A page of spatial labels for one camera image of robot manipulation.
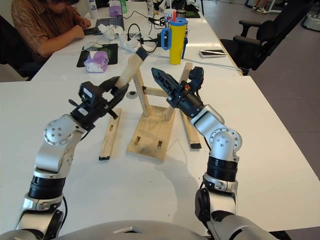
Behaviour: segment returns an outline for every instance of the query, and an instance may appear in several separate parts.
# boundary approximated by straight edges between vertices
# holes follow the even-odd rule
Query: man's hand
[[[78,20],[78,24],[83,28],[83,29],[86,29],[88,27],[91,26],[91,21],[85,17],[81,17],[79,18]]]
[[[75,25],[72,29],[72,35],[75,39],[81,39],[85,36],[85,33],[79,25]]]

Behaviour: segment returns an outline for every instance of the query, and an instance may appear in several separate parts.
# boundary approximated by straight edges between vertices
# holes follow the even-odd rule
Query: yellow bottle
[[[161,32],[161,46],[164,50],[170,49],[169,61],[173,65],[180,64],[182,51],[185,45],[185,34],[187,20],[177,17],[176,21],[171,21],[169,28],[164,28]],[[168,32],[168,45],[165,46],[165,33]]]

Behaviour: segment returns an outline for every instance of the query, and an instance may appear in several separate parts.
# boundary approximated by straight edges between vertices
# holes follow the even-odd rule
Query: shoe
[[[262,14],[267,14],[267,13],[268,13],[268,11],[266,11],[264,7],[263,7],[263,8],[260,7],[260,8],[257,10],[257,12],[258,12],[258,13],[262,13]]]

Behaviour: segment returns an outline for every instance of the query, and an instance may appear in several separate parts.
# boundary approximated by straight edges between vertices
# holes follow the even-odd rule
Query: brown shirt
[[[46,58],[37,49],[47,40],[58,37],[72,29],[77,23],[76,9],[68,6],[61,14],[52,12],[40,0],[13,0],[11,15],[15,29],[32,51],[35,61]]]

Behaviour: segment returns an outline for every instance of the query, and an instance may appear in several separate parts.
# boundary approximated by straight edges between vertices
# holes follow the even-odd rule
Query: white cable
[[[168,56],[162,56],[162,55],[156,55],[156,54],[151,54],[149,53],[149,56],[155,57],[155,58],[160,58],[160,59],[169,59]],[[236,66],[229,66],[229,65],[223,65],[223,64],[218,64],[218,63],[212,63],[212,62],[202,62],[202,61],[196,61],[196,60],[191,60],[188,58],[184,58],[182,60],[186,60],[192,63],[196,64],[203,64],[203,65],[209,65],[209,66],[214,66],[214,67],[220,67],[220,68],[225,68],[225,69],[233,69],[236,71],[240,71],[242,73],[242,70]]]

